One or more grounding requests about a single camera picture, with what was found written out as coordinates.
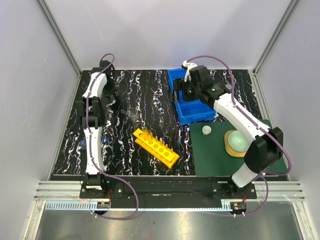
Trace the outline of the blue plastic compartment bin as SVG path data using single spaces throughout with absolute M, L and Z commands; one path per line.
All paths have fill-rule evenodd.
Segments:
M 182 68 L 169 69 L 167 74 L 170 92 L 173 94 L 174 79 L 184 78 L 186 70 Z M 175 102 L 174 104 L 181 125 L 213 120 L 216 116 L 216 111 L 202 103 L 199 99 L 189 102 L 183 101 L 182 91 L 179 92 L 179 102 Z

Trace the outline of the clear round flask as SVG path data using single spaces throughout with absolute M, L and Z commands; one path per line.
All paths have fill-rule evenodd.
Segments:
M 135 107 L 131 107 L 128 109 L 122 109 L 121 113 L 126 115 L 126 117 L 133 123 L 139 122 L 139 113 Z

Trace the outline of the yellow test tube rack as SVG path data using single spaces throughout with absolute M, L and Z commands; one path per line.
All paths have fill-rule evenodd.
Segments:
M 169 169 L 176 163 L 180 156 L 174 152 L 167 144 L 162 140 L 158 139 L 157 136 L 154 136 L 152 133 L 153 144 L 149 144 L 148 140 L 144 140 L 143 131 L 140 128 L 137 128 L 133 135 L 136 137 L 135 143 L 145 149 L 148 153 L 153 155 L 161 163 L 167 166 Z

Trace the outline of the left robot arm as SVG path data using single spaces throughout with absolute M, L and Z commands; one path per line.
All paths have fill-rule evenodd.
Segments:
M 101 97 L 113 98 L 117 90 L 112 79 L 115 68 L 108 60 L 100 60 L 99 66 L 89 73 L 89 84 L 82 97 L 75 101 L 80 126 L 86 145 L 86 169 L 80 177 L 81 199 L 98 199 L 108 196 L 108 183 L 102 174 L 102 130 L 106 116 Z

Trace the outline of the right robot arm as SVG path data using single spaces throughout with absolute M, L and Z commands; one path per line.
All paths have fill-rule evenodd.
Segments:
M 249 144 L 244 163 L 229 178 L 227 185 L 228 195 L 239 198 L 252 180 L 282 158 L 283 131 L 278 127 L 270 128 L 246 110 L 234 97 L 234 82 L 230 86 L 215 83 L 204 65 L 185 61 L 181 67 L 185 75 L 174 79 L 175 100 L 179 97 L 185 102 L 200 100 L 222 114 Z

